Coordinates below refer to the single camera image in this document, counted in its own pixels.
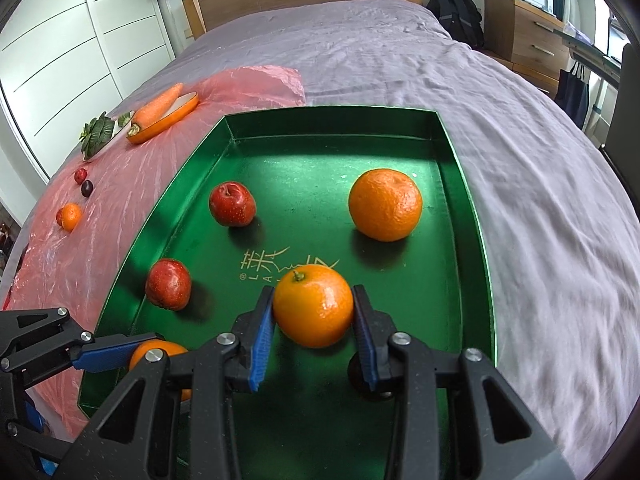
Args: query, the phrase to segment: black backpack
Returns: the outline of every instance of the black backpack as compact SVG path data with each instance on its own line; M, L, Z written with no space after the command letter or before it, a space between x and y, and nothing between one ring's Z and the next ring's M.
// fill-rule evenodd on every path
M484 34L480 27L482 16L473 0L429 0L427 4L440 25L456 41L472 48L484 47Z

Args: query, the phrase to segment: red cherry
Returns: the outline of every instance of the red cherry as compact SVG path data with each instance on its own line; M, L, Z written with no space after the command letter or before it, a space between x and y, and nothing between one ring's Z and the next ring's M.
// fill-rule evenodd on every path
M86 180L87 175L89 175L89 173L85 168L79 168L78 170L76 170L76 172L74 173L74 180L76 181L76 184L80 186L80 184L82 184Z

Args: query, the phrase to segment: orange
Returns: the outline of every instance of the orange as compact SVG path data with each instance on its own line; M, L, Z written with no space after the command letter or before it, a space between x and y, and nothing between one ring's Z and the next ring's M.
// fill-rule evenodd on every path
M418 225L422 195L415 182L400 171L369 170L351 187L349 213L362 234L379 242L395 242Z
M273 315L296 343L324 348L342 338L353 319L349 284L322 265L297 267L280 280L273 294Z
M136 348L136 350L133 352L133 355L131 356L131 359L129 361L129 370L137 365L138 361L144 358L145 354L153 348L160 348L164 350L169 357L171 357L172 355L184 354L185 352L188 352L188 350L184 346L178 345L178 343L163 341L162 339L150 339L149 341L140 343L140 345L138 345L138 348ZM191 399L191 390L182 391L182 400L187 399Z
M82 209L78 204L68 203L61 209L60 218L62 228L71 232L82 218Z

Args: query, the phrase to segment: black bag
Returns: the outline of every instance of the black bag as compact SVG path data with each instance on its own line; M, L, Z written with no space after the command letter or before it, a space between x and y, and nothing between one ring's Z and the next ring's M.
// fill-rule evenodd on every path
M589 108L589 85L584 82L583 65L576 62L571 72L560 71L558 94L554 101L582 129Z
M427 9L454 40L476 49L484 47L482 15L473 0L429 0Z

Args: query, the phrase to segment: purple bed sheet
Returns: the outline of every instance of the purple bed sheet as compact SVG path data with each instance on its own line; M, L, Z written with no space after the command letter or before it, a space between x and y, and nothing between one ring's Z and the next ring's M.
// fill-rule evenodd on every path
M310 105L439 111L486 241L498 368L584 478L640 393L640 224L600 153L544 94L403 0L239 18L116 111L177 81L261 64L299 70Z

